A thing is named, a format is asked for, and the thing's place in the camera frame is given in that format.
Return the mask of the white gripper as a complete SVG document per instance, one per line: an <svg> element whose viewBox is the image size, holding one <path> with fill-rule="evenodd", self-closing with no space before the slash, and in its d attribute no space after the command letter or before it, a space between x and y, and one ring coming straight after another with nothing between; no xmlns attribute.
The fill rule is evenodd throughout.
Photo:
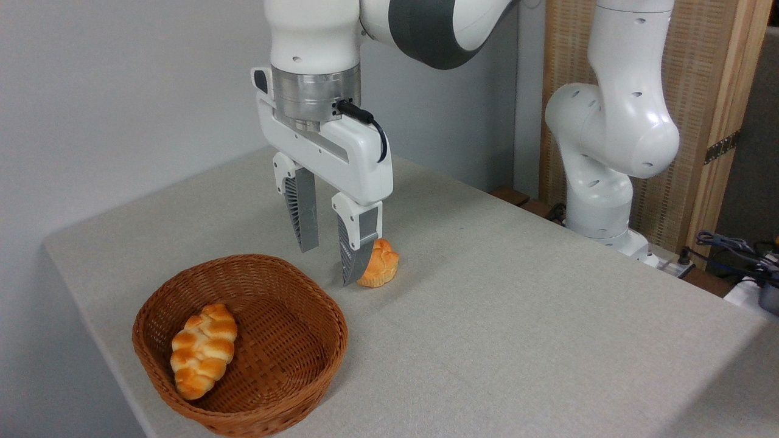
<svg viewBox="0 0 779 438"><path fill-rule="evenodd" d="M276 189L284 196L301 252L319 246L315 175L338 191L343 286L362 278L382 236L382 200L393 191L390 148L371 123L347 109L361 102L361 69L301 74L253 68L262 132L278 152Z"/></svg>

